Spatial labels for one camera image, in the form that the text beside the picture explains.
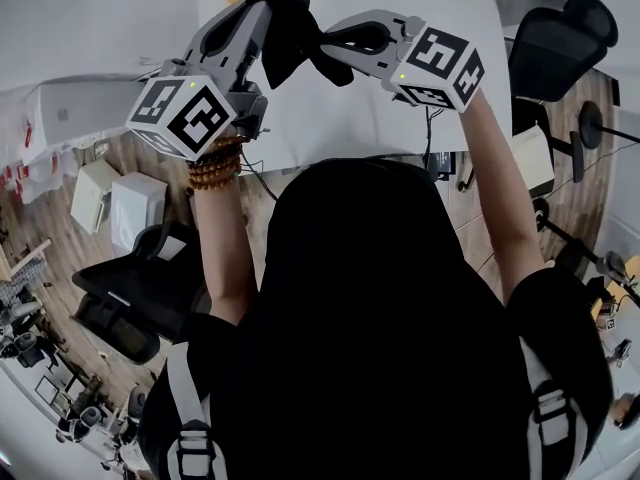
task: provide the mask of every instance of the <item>black chair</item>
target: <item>black chair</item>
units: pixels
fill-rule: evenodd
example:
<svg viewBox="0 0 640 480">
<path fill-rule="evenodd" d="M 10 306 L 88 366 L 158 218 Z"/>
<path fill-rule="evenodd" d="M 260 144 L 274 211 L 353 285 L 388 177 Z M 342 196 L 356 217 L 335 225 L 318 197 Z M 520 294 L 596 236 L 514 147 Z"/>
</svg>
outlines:
<svg viewBox="0 0 640 480">
<path fill-rule="evenodd" d="M 169 258 L 175 245 L 182 248 Z M 206 294 L 198 234 L 176 222 L 145 229 L 129 255 L 72 280 L 87 292 L 75 320 L 136 364 L 158 353 L 159 337 L 174 341 Z"/>
<path fill-rule="evenodd" d="M 600 62 L 608 48 L 616 44 L 618 29 L 613 15 L 599 0 L 567 0 L 563 11 L 537 8 L 529 11 L 520 26 L 509 56 L 512 115 L 516 123 L 548 125 L 546 110 L 537 103 L 524 104 L 520 98 L 558 101 L 589 69 Z M 551 150 L 569 155 L 573 163 L 573 181 L 584 176 L 583 146 L 596 149 L 601 135 L 570 133 L 570 143 L 551 136 L 543 129 Z M 466 190 L 469 182 L 458 185 Z M 536 187 L 534 197 L 550 192 L 553 184 Z"/>
</svg>

